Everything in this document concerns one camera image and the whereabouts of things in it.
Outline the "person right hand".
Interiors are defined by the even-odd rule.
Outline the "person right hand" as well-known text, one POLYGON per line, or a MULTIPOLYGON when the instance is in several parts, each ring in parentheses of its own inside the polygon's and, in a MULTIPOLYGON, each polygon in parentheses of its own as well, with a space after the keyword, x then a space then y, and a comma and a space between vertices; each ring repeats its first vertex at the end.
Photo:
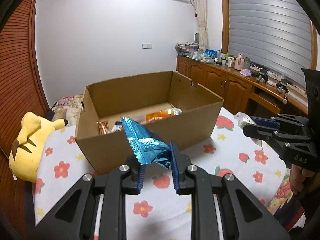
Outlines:
POLYGON ((290 188, 294 195, 302 192, 304 189, 304 181, 306 178, 312 178, 314 172, 301 168, 297 165, 292 165, 290 170, 290 188))

